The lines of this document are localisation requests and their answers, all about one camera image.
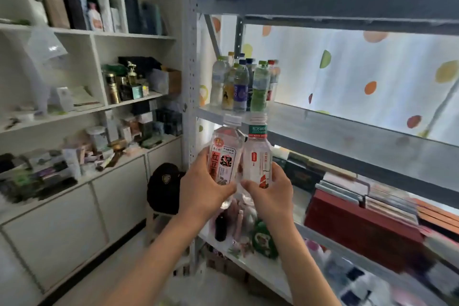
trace green dot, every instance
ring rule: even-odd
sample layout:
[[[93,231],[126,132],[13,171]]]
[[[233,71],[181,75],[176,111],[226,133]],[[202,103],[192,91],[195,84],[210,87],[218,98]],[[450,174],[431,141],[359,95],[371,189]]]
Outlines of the green dot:
[[[327,50],[324,50],[324,54],[322,55],[322,60],[320,61],[320,68],[324,69],[328,67],[330,62],[331,62],[331,53],[329,53]]]

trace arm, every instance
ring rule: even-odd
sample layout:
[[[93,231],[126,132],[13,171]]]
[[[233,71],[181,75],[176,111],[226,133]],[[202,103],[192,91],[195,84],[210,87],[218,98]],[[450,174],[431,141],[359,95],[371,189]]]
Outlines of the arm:
[[[273,162],[273,183],[262,189],[253,181],[241,185],[250,193],[277,250],[295,306],[341,306],[293,222],[293,187],[282,168]]]
[[[121,281],[104,306],[153,305],[183,251],[236,185],[217,185],[207,172],[204,148],[180,182],[179,213],[146,251],[134,270]]]

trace curtain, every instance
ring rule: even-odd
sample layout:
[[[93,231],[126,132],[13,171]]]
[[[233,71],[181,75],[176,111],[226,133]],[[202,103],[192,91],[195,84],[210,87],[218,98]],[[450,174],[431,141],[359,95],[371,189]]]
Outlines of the curtain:
[[[213,22],[222,54],[232,51],[236,17]],[[216,59],[203,16],[198,23],[206,104]],[[459,37],[246,25],[242,52],[279,59],[279,103],[459,145]],[[209,141],[213,124],[198,125],[201,142]]]

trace bottle cap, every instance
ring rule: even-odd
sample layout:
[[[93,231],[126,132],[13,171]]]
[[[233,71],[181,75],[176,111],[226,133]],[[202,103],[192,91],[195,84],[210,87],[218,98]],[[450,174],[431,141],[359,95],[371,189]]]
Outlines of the bottle cap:
[[[242,117],[225,114],[223,117],[223,124],[228,126],[241,126],[242,125]]]
[[[251,113],[250,124],[251,125],[266,125],[268,123],[267,113]]]

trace cabinet door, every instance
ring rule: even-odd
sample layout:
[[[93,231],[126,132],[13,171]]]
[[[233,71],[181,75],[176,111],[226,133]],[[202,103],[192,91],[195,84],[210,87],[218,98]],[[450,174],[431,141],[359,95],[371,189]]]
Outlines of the cabinet door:
[[[156,150],[148,153],[150,175],[165,162],[175,164],[182,170],[182,139],[176,139]]]
[[[106,245],[87,184],[9,222],[4,229],[45,290]]]
[[[36,306],[41,292],[0,235],[0,305]]]
[[[93,185],[110,242],[117,241],[145,219],[147,181],[144,157],[96,179]]]

